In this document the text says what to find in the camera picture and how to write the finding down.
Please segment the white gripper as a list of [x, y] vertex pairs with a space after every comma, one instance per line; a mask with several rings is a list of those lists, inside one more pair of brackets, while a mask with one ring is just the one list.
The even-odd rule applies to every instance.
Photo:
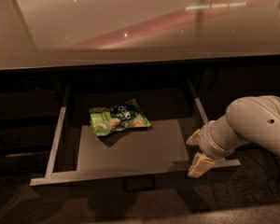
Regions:
[[197, 152], [194, 155], [188, 170], [188, 177], [199, 178], [215, 166], [214, 160], [229, 156], [236, 148], [248, 144], [248, 141], [237, 134], [227, 122], [226, 117], [222, 116], [217, 120], [209, 121], [201, 129], [196, 130], [187, 139], [186, 144], [189, 146], [199, 145], [203, 152]]

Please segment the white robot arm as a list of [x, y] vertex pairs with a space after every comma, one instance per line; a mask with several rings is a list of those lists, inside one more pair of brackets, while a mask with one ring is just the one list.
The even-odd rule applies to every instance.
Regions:
[[226, 113], [198, 129], [186, 141], [198, 146], [188, 177], [199, 178], [238, 147], [256, 143], [280, 157], [280, 97], [242, 97]]

